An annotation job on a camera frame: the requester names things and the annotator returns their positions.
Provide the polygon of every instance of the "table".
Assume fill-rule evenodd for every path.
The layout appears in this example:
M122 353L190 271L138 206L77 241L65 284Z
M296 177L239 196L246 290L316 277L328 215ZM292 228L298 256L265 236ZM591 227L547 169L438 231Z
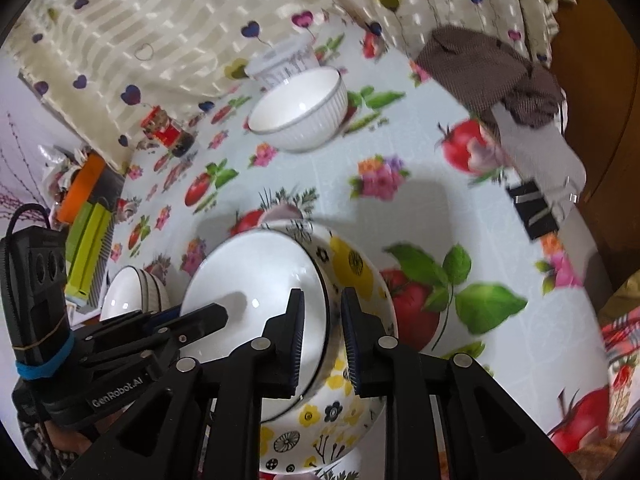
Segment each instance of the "table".
M593 309L557 237L528 239L504 190L517 179L506 154L370 32L333 20L316 49L350 90L343 132L310 153L278 152L245 126L260 97L255 82L213 110L202 103L196 145L182 159L149 143L136 152L123 190L133 207L114 229L110 276L145 267L178 304L206 254L263 209L314 218L381 270L402 341L439 356L465 347L562 450L606 431ZM583 417L591 431L576 436L571 426ZM382 426L359 449L378 478Z

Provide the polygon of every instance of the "brown cloth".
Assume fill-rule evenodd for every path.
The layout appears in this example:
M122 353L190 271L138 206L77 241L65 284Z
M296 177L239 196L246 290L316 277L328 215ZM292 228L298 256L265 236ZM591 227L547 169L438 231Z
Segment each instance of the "brown cloth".
M496 133L491 107L498 101L533 128L551 122L562 102L551 72L482 32L438 27L415 61Z

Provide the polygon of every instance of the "blue rubber band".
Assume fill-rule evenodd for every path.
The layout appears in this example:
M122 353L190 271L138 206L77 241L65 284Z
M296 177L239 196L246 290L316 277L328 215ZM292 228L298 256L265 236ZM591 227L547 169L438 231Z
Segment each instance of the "blue rubber band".
M58 368L62 366L66 358L71 354L71 349L74 347L73 331L69 331L69 337L65 343L60 347L60 350L44 364L40 366L29 366L23 363L15 362L15 368L18 370L18 375L26 381L33 381L36 379L45 379L51 377L58 371Z

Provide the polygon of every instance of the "orange container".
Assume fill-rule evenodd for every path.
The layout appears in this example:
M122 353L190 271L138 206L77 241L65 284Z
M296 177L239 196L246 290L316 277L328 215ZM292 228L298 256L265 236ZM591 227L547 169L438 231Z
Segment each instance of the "orange container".
M104 167L105 162L100 155L91 153L87 157L86 163L76 174L73 184L71 184L65 199L60 205L60 209L56 213L58 221L66 224L74 222L82 204L89 200L89 196Z

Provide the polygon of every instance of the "metal screw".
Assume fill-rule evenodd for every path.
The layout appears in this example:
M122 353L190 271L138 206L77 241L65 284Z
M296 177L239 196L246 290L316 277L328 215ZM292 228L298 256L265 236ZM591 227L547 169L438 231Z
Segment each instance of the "metal screw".
M378 344L382 346L382 348L395 348L398 346L398 339L390 335L383 335L378 339Z
M455 354L453 362L460 368L469 368L474 360L466 354Z
M257 337L251 341L251 348L254 350L266 350L271 346L271 341L265 337Z
M196 367L196 359L192 357L183 357L175 364L175 367L181 372L190 372Z

